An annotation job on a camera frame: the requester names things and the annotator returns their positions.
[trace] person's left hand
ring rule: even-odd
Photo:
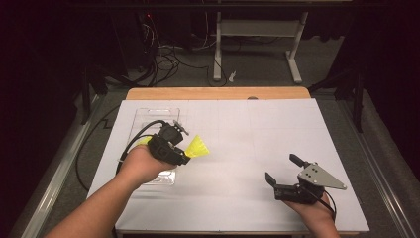
[[[141,145],[133,148],[127,155],[117,174],[129,184],[132,190],[143,183],[155,179],[162,171],[172,170],[176,166],[155,159],[147,146]]]

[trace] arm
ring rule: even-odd
[[[329,203],[325,193],[322,196],[322,199]],[[308,227],[311,234],[315,237],[340,237],[336,225],[334,224],[331,211],[320,202],[316,202],[313,205],[299,204],[291,201],[284,201],[284,203],[300,215],[303,223],[305,223],[306,227]]]
[[[108,183],[77,207],[47,237],[107,237],[123,212],[130,195],[158,173],[175,166],[152,157],[146,146],[134,148]]]

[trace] white tabletop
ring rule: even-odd
[[[289,154],[317,162],[348,186],[327,188],[337,204],[339,231],[368,231],[314,99],[123,101],[89,195],[114,176],[139,108],[179,108],[190,136],[178,147],[199,135],[210,154],[178,167],[174,185],[135,191],[116,224],[119,232],[306,232],[264,179],[268,172],[278,183],[296,184],[303,169]]]

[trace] white metal stand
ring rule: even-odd
[[[222,36],[260,36],[260,37],[290,37],[294,38],[291,51],[286,51],[286,58],[295,83],[301,83],[299,69],[294,59],[308,13],[304,12],[300,20],[296,21],[264,21],[264,20],[222,20],[221,13],[217,13],[216,52],[214,62],[215,81],[222,78],[222,52],[220,42]]]

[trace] yellow object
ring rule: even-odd
[[[204,145],[204,142],[198,135],[196,135],[194,139],[192,139],[188,148],[185,150],[185,155],[189,158],[205,156],[209,153],[210,151],[207,149],[206,145]]]
[[[151,136],[147,136],[147,137],[143,138],[142,140],[140,140],[140,141],[137,142],[137,146],[139,146],[139,145],[147,145],[148,144],[148,141],[151,138],[152,138]]]

